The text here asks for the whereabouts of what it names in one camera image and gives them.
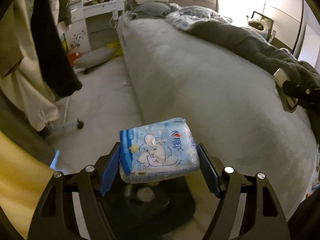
yellow object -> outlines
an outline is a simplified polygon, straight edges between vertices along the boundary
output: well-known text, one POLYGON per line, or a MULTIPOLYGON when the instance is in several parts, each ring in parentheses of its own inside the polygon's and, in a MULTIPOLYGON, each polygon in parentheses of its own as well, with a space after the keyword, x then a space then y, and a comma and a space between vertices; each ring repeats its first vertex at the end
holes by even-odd
POLYGON ((0 206, 25 239, 37 203, 53 173, 0 132, 0 206))
POLYGON ((116 49, 116 50, 117 50, 116 54, 115 54, 111 59, 114 59, 115 57, 119 57, 119 56, 122 56, 122 55, 123 55, 123 51, 122 51, 120 42, 118 42, 118 41, 108 43, 108 44, 106 45, 106 47, 108 47, 108 48, 113 48, 113 49, 116 49))
POLYGON ((137 152, 137 151, 139 150, 138 145, 135 145, 135 144, 132 144, 132 145, 129 147, 129 149, 130 149, 130 151, 131 151, 132 153, 135 153, 135 152, 137 152))

drawer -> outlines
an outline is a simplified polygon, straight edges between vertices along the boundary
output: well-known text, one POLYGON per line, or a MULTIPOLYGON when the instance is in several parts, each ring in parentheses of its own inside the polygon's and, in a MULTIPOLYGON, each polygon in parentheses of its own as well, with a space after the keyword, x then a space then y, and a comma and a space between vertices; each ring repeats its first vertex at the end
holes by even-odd
POLYGON ((117 11, 124 10, 124 0, 110 1, 91 6, 83 7, 83 14, 85 18, 112 12, 116 8, 117 11))
POLYGON ((71 13, 71 22, 76 22, 81 19, 84 19, 82 8, 71 10, 70 13, 71 13))
POLYGON ((276 31, 276 38, 293 49, 300 29, 300 22, 286 13, 266 5, 263 14, 274 20, 273 31, 276 31))

floor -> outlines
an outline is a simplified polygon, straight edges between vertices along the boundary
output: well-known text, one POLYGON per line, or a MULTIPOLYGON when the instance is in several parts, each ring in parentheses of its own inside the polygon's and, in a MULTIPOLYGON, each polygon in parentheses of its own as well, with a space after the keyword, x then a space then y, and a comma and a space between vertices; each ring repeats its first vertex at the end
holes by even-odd
MULTIPOLYGON (((86 165, 108 154, 119 141, 119 131, 141 125, 129 76, 123 57, 91 68, 88 74, 79 73, 83 84, 69 100, 66 122, 80 119, 84 127, 54 131, 47 142, 60 153, 52 168, 64 174, 79 172, 86 165)), ((63 122, 67 99, 57 105, 63 122)))

plastic bag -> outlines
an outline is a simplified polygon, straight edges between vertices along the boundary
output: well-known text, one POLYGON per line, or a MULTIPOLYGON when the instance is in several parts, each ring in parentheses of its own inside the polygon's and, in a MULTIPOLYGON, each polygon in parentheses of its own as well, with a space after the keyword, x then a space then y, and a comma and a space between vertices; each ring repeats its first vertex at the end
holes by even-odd
POLYGON ((120 174, 126 183, 171 179, 199 167, 195 141, 182 118, 120 132, 120 174))

gray cushion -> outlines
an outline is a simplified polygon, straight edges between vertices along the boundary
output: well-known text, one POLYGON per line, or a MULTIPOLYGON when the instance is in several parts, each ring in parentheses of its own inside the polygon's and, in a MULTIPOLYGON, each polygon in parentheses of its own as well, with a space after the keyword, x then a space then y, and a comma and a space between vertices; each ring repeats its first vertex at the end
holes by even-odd
POLYGON ((131 15, 135 19, 139 18, 165 18, 171 9, 168 5, 160 2, 150 2, 139 5, 133 10, 131 15))
POLYGON ((73 65, 75 68, 89 68, 110 60, 116 54, 116 49, 102 47, 77 58, 73 65))

